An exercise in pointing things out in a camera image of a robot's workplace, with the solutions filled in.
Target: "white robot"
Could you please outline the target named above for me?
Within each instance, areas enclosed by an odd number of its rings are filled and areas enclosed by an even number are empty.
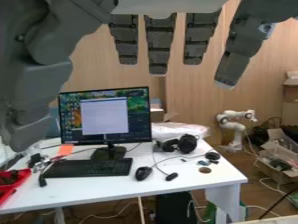
[[[48,105],[72,73],[69,56],[80,39],[102,24],[109,25],[119,63],[135,64],[138,16],[145,15],[149,71],[154,75],[165,75],[177,12],[186,13],[181,63],[198,65],[226,1],[1,0],[2,143],[21,152],[44,138],[50,123]],[[215,72],[215,84],[227,89],[235,86],[275,23],[296,16],[296,0],[241,0]]]
[[[222,146],[223,149],[227,151],[239,151],[242,150],[242,134],[245,132],[245,125],[242,125],[238,122],[234,122],[235,120],[239,120],[241,118],[247,119],[250,122],[256,122],[254,116],[255,112],[254,110],[247,111],[233,111],[233,110],[225,110],[222,114],[217,115],[217,121],[219,124],[219,127],[222,129],[230,129],[234,130],[234,140],[230,142],[227,146]]]

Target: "white desk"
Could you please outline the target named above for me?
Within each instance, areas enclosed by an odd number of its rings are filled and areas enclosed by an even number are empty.
[[[129,150],[135,144],[125,144],[125,146]],[[86,148],[92,148],[92,146],[77,146],[74,151]],[[226,159],[221,158],[218,165],[213,164],[209,166],[211,168],[210,174],[198,172],[201,166],[195,163],[203,157],[190,159],[187,162],[182,162],[181,158],[167,160],[159,164],[159,168],[167,173],[177,172],[178,177],[173,181],[166,182],[165,175],[154,169],[147,179],[138,182],[134,180],[134,171],[141,166],[151,166],[154,164],[151,148],[151,143],[142,143],[126,154],[126,157],[133,157],[134,161],[130,175],[125,177],[46,179],[48,186],[41,188],[37,181],[38,173],[33,174],[0,208],[0,214],[206,189],[206,199],[227,212],[234,222],[241,221],[239,189],[241,184],[246,183],[247,179]],[[186,157],[205,154],[210,149],[209,144],[201,140],[197,149]],[[53,147],[41,152],[53,157],[57,155],[57,151],[58,147]],[[88,159],[92,152],[93,150],[88,150],[70,155],[68,158]],[[162,152],[154,155],[158,162],[181,154],[178,152]],[[21,159],[12,169],[25,168],[26,160],[28,158]]]

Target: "desk leg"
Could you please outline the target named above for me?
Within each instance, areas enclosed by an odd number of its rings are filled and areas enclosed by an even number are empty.
[[[54,208],[54,224],[65,224],[62,208]]]
[[[223,187],[214,187],[205,190],[206,199],[217,207],[219,207],[230,216],[233,222],[245,221],[239,220],[239,184]]]
[[[142,208],[142,198],[137,197],[138,200],[138,209],[139,209],[139,215],[141,215],[141,223],[145,224],[145,216],[143,216],[143,208]]]

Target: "monitor stand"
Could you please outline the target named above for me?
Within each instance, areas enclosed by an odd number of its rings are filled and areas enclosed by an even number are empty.
[[[92,160],[118,160],[122,159],[126,153],[126,148],[123,146],[114,146],[107,143],[107,147],[96,149],[90,159]]]

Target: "paper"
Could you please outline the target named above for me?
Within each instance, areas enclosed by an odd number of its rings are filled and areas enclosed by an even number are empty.
[[[66,156],[72,153],[73,145],[61,145],[58,150],[58,156]]]

